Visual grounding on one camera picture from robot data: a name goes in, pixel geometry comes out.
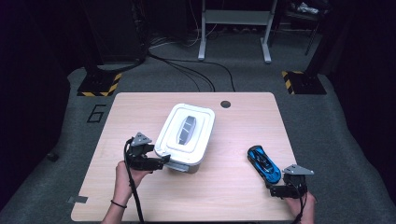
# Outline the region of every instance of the black round hole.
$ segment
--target black round hole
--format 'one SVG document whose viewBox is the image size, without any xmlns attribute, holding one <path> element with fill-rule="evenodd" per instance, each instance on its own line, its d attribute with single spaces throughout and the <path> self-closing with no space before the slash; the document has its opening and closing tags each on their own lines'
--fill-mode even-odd
<svg viewBox="0 0 396 224">
<path fill-rule="evenodd" d="M 223 108 L 228 108 L 228 107 L 231 106 L 231 103 L 230 103 L 229 101 L 221 101 L 220 105 L 221 105 Z"/>
</svg>

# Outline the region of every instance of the chair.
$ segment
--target chair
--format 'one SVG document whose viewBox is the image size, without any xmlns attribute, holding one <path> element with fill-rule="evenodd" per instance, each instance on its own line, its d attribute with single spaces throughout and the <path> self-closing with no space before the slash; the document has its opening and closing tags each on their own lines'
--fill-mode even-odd
<svg viewBox="0 0 396 224">
<path fill-rule="evenodd" d="M 311 48 L 312 42 L 314 41 L 315 35 L 316 35 L 318 27 L 320 25 L 320 21 L 322 20 L 322 16 L 320 16 L 319 14 L 311 14 L 311 13 L 307 13 L 307 12 L 299 12 L 299 11 L 293 10 L 290 7 L 290 4 L 291 4 L 291 1 L 284 1 L 284 3 L 279 6 L 279 12 L 277 12 L 279 16 L 276 18 L 276 21 L 275 21 L 275 27 L 274 27 L 273 35 L 271 38 L 270 46 L 272 46 L 272 44 L 274 43 L 276 31 L 279 28 L 279 24 L 282 19 L 287 19 L 291 22 L 297 21 L 301 24 L 306 24 L 306 25 L 309 25 L 310 27 L 313 27 L 311 34 L 310 34 L 308 48 L 306 49 L 306 52 L 305 52 L 305 55 L 307 55 L 309 52 L 309 49 Z"/>
</svg>

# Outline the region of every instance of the hand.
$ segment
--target hand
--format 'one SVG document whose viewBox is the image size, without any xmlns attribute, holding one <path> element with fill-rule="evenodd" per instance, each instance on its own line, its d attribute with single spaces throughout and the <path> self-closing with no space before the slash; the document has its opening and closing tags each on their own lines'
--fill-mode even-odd
<svg viewBox="0 0 396 224">
<path fill-rule="evenodd" d="M 145 175 L 152 173 L 152 171 L 136 171 L 132 168 L 129 169 L 136 187 L 140 185 L 140 182 Z M 116 186 L 114 188 L 113 201 L 115 203 L 125 205 L 128 203 L 131 196 L 132 189 L 129 183 L 129 176 L 125 167 L 125 162 L 119 161 L 119 164 L 116 167 Z"/>
<path fill-rule="evenodd" d="M 317 203 L 317 199 L 311 192 L 307 192 L 303 196 L 303 204 L 306 203 L 303 211 L 303 217 L 301 218 L 302 224 L 313 224 L 315 222 L 315 203 Z M 285 198 L 286 203 L 289 206 L 291 213 L 297 217 L 301 212 L 301 203 L 300 199 L 293 199 L 293 198 Z"/>
</svg>

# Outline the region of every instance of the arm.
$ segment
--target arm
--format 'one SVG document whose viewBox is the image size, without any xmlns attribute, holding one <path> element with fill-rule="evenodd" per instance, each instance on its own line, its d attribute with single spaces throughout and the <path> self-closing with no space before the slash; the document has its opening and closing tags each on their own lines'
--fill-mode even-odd
<svg viewBox="0 0 396 224">
<path fill-rule="evenodd" d="M 314 224 L 315 223 L 315 203 L 317 203 L 317 199 L 311 192 L 307 192 L 303 196 L 303 202 L 306 198 L 306 204 L 303 211 L 303 216 L 301 218 L 301 224 Z M 292 199 L 285 198 L 286 203 L 288 204 L 291 213 L 297 217 L 301 211 L 300 199 Z"/>
<path fill-rule="evenodd" d="M 136 187 L 139 186 L 140 182 L 142 181 L 143 177 L 145 177 L 145 175 L 151 173 L 151 171 L 136 171 L 134 169 L 130 169 L 130 170 Z M 124 161 L 120 161 L 116 167 L 116 184 L 114 187 L 114 195 L 112 201 L 121 206 L 126 206 L 131 196 L 132 196 L 132 189 L 129 186 L 128 172 L 125 169 Z M 125 208 L 118 206 L 114 203 L 112 203 L 108 208 L 107 213 L 102 221 L 103 224 L 121 223 Z"/>
</svg>

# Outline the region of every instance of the gray carpet floor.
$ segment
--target gray carpet floor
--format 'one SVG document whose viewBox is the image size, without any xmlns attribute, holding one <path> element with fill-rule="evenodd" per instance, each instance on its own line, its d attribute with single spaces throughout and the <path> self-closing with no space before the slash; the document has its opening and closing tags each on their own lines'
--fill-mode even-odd
<svg viewBox="0 0 396 224">
<path fill-rule="evenodd" d="M 263 61 L 261 36 L 249 32 L 219 35 L 207 42 L 207 63 L 179 64 L 204 74 L 216 91 L 233 91 L 233 87 L 227 71 L 211 63 L 220 63 L 229 69 L 236 91 L 268 91 L 275 95 L 298 164 L 315 171 L 315 175 L 307 177 L 307 184 L 319 200 L 317 223 L 396 223 L 396 207 L 378 172 L 348 131 L 331 82 L 318 75 L 327 92 L 325 95 L 287 92 L 281 72 L 304 71 L 319 36 L 309 55 L 304 56 L 308 37 L 280 32 L 270 48 L 271 64 Z M 190 47 L 167 44 L 151 48 L 150 52 L 163 58 L 197 61 L 198 48 L 199 42 Z M 175 68 L 152 58 L 122 73 L 112 96 L 77 96 L 84 77 L 82 68 L 68 77 L 71 91 L 63 131 L 53 149 L 59 160 L 52 162 L 43 158 L 1 211 L 0 223 L 75 223 L 70 218 L 73 204 L 67 201 L 78 195 L 118 92 L 211 91 L 200 78 L 195 78 L 194 83 Z M 97 110 L 104 112 L 104 116 L 100 122 L 87 123 L 96 105 L 102 105 Z"/>
</svg>

